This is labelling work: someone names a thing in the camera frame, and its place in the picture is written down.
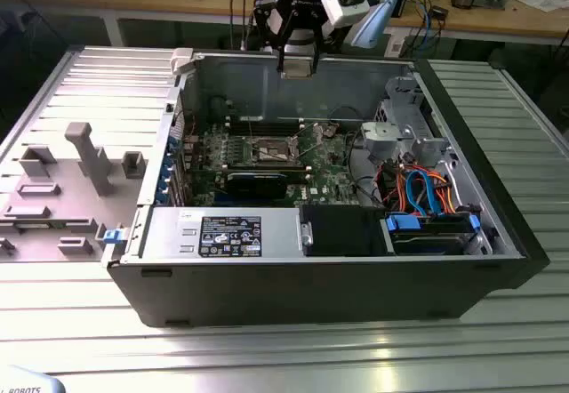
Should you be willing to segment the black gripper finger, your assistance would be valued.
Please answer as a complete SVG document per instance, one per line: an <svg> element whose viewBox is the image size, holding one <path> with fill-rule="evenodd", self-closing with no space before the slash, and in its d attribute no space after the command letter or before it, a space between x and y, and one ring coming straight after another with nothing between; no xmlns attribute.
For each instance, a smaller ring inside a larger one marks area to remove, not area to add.
<svg viewBox="0 0 569 393"><path fill-rule="evenodd" d="M277 13L281 18L277 32L268 23L272 13ZM279 74L284 72L285 45L293 33L295 16L296 0L257 0L253 7L253 17L261 40L278 52L276 71Z"/></svg>
<svg viewBox="0 0 569 393"><path fill-rule="evenodd" d="M311 73L317 72L320 56L324 52L325 40L323 35L322 26L328 21L325 9L320 5L313 5L310 8L311 27L314 35L314 54L312 59Z"/></svg>

